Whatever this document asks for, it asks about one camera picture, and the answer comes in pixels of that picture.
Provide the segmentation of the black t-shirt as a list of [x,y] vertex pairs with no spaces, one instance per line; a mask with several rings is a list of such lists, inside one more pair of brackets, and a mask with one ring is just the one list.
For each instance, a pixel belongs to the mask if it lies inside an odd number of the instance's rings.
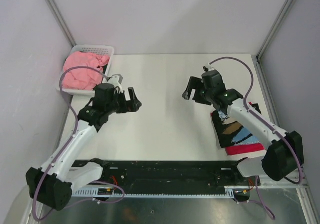
[[226,150],[228,155],[264,150],[258,138],[234,118],[222,111],[214,111],[210,117],[217,133],[219,145]]

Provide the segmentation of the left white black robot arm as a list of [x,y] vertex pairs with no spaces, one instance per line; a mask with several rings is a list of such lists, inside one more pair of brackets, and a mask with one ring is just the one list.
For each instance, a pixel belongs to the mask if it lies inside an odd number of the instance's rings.
[[70,169],[85,145],[100,131],[113,113],[137,112],[142,103],[134,88],[128,88],[130,99],[119,86],[103,83],[95,88],[94,97],[75,116],[75,125],[67,141],[45,161],[41,167],[31,167],[26,173],[30,197],[60,211],[70,201],[73,191],[97,181],[105,184],[110,180],[110,171],[102,160],[89,161],[84,167]]

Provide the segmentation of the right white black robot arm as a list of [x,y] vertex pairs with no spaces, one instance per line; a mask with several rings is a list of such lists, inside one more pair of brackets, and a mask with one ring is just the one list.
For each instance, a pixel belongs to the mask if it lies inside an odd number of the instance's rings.
[[237,90],[226,89],[218,71],[207,71],[200,78],[190,77],[182,97],[212,105],[217,111],[234,118],[257,137],[266,149],[263,157],[245,158],[238,162],[237,168],[230,173],[235,184],[242,185],[249,176],[262,173],[280,181],[295,170],[299,173],[297,182],[302,182],[304,155],[301,135],[265,120]]

